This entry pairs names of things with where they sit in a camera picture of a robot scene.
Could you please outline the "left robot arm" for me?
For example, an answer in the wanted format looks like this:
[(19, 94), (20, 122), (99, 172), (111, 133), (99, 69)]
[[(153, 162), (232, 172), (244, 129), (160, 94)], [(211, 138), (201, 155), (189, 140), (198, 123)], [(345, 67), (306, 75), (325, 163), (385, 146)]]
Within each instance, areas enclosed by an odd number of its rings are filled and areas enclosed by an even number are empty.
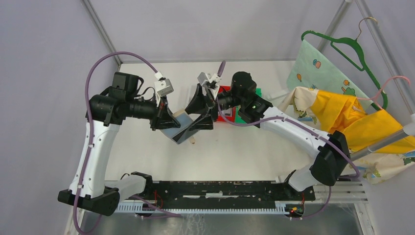
[(59, 192), (59, 202), (110, 216), (121, 201), (133, 195), (144, 200), (153, 195), (152, 176), (140, 172), (105, 184), (110, 152), (126, 118), (147, 119), (153, 131), (180, 127), (168, 107), (167, 94), (159, 94), (169, 80), (161, 78), (155, 82), (156, 92), (151, 100), (138, 97), (139, 82), (143, 82), (139, 76), (116, 72), (111, 86), (87, 99), (90, 109), (86, 113), (87, 132), (82, 156), (70, 187)]

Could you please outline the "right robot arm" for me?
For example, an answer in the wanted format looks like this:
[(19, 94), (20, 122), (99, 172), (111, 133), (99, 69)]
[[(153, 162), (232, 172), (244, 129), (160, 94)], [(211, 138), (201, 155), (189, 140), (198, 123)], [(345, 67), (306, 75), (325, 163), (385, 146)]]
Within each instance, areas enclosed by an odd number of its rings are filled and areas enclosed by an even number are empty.
[(250, 73), (236, 72), (228, 91), (220, 90), (220, 81), (217, 74), (199, 74), (197, 90), (185, 109), (188, 114), (199, 117), (187, 131), (211, 130), (221, 110), (238, 107), (243, 127), (255, 126), (277, 133), (299, 145), (314, 159), (313, 163), (287, 176), (282, 187), (287, 199), (297, 199), (306, 188), (318, 183), (330, 187), (336, 184), (350, 161), (343, 133), (317, 130), (285, 114), (256, 93), (257, 84)]

